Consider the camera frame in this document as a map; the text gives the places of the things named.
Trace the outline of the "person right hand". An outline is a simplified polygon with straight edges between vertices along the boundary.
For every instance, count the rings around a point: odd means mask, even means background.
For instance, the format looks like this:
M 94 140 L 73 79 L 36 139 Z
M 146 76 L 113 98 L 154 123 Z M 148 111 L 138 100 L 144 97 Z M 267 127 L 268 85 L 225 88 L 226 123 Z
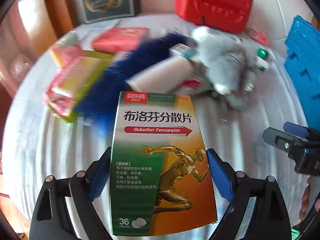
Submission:
M 299 219 L 304 220 L 306 217 L 306 211 L 309 207 L 309 197 L 310 197 L 310 176 L 307 178 L 306 183 L 307 187 L 304 190 L 304 193 L 302 195 L 302 202 L 301 202 L 301 208 L 299 211 Z

